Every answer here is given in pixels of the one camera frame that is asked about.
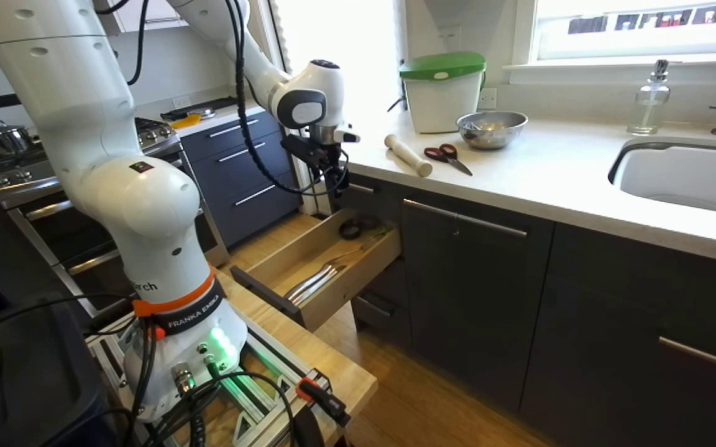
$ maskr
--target metal bowl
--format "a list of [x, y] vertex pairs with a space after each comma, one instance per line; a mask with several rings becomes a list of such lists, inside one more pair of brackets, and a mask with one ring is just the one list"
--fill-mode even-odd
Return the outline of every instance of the metal bowl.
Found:
[[520, 112], [475, 112], [457, 119], [457, 132], [467, 147], [490, 151], [507, 147], [527, 122]]

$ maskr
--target wooden floor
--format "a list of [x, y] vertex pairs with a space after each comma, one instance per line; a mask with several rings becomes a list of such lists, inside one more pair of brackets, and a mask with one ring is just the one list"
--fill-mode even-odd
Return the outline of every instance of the wooden floor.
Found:
[[[311, 216], [293, 216], [234, 251], [231, 263], [249, 268], [313, 224]], [[370, 330], [358, 333], [351, 305], [341, 308], [316, 335], [370, 370], [380, 382], [368, 407], [348, 425], [348, 442], [356, 447], [547, 445]]]

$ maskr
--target white robotic arm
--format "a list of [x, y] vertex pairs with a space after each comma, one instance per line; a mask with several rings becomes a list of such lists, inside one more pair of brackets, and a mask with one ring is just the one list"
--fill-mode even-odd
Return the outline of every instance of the white robotic arm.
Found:
[[[286, 77], [234, 17], [241, 0], [172, 0], [186, 22], [244, 62], [256, 99], [286, 127], [308, 129], [291, 139], [308, 166], [338, 161], [343, 134], [341, 75], [313, 62]], [[224, 368], [239, 365], [246, 325], [224, 300], [214, 268], [194, 236], [196, 184], [179, 169], [144, 156], [134, 132], [134, 104], [92, 0], [0, 0], [0, 67], [32, 117], [47, 159], [72, 204], [114, 238], [139, 300], [134, 313], [159, 325], [154, 370], [142, 420], [162, 417], [174, 402], [172, 368], [206, 377], [196, 353], [219, 345]], [[139, 385], [144, 343], [127, 340], [127, 377]]]

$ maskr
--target drawer handle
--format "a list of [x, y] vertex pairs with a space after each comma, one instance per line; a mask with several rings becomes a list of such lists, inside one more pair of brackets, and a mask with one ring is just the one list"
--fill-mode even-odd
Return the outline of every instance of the drawer handle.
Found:
[[716, 355], [714, 353], [684, 345], [684, 343], [679, 343], [674, 338], [666, 338], [666, 335], [659, 335], [659, 343], [716, 365]]
[[226, 137], [226, 134], [234, 134], [234, 132], [239, 132], [241, 127], [226, 127], [226, 129], [219, 129], [219, 132], [211, 132], [211, 134], [206, 134], [209, 139], [219, 139], [219, 137]]
[[249, 201], [256, 201], [259, 196], [264, 196], [264, 194], [269, 194], [269, 191], [273, 191], [273, 189], [276, 189], [273, 184], [266, 186], [266, 189], [259, 189], [259, 191], [254, 191], [251, 196], [234, 201], [234, 209], [246, 206]]
[[72, 206], [75, 204], [70, 204], [70, 201], [55, 201], [55, 204], [27, 211], [27, 221], [50, 219], [50, 216], [62, 214], [65, 209], [72, 209]]
[[385, 308], [375, 305], [373, 300], [368, 300], [368, 298], [363, 298], [363, 296], [356, 296], [356, 300], [358, 300], [358, 303], [363, 303], [368, 310], [373, 310], [373, 313], [383, 315], [383, 318], [393, 318], [393, 313], [390, 313], [390, 310], [385, 310]]
[[102, 266], [102, 263], [109, 263], [109, 261], [117, 258], [117, 256], [119, 256], [117, 251], [107, 251], [107, 253], [102, 253], [102, 256], [87, 258], [87, 261], [67, 268], [67, 273], [70, 273], [70, 276], [82, 276], [85, 271], [92, 271], [92, 268], [97, 268], [97, 266]]
[[231, 159], [239, 159], [239, 156], [244, 156], [244, 154], [249, 154], [249, 149], [226, 154], [226, 156], [216, 159], [216, 164], [229, 164]]
[[492, 231], [500, 231], [500, 233], [527, 238], [527, 231], [522, 231], [522, 228], [502, 226], [502, 224], [495, 224], [495, 221], [482, 221], [482, 219], [475, 219], [475, 216], [455, 214], [455, 211], [448, 211], [448, 209], [440, 209], [440, 206], [430, 206], [430, 204], [423, 204], [423, 201], [413, 201], [413, 199], [405, 199], [403, 204], [413, 206], [413, 209], [430, 211], [430, 214], [440, 214], [440, 216], [448, 216], [448, 219], [467, 221], [467, 224], [475, 224], [475, 226], [482, 226], [482, 228], [492, 228]]
[[356, 189], [356, 191], [363, 191], [363, 194], [375, 194], [375, 189], [365, 186], [365, 184], [348, 184], [348, 189]]

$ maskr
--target open drawer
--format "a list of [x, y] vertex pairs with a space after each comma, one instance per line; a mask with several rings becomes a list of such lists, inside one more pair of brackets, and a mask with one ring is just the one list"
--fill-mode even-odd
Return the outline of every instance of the open drawer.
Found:
[[[370, 226], [360, 226], [356, 238], [343, 238], [341, 228], [356, 221], [370, 221]], [[363, 214], [343, 209], [266, 256], [259, 266], [249, 271], [234, 266], [231, 276], [313, 330], [358, 296], [398, 256], [400, 233], [393, 224], [363, 219]]]

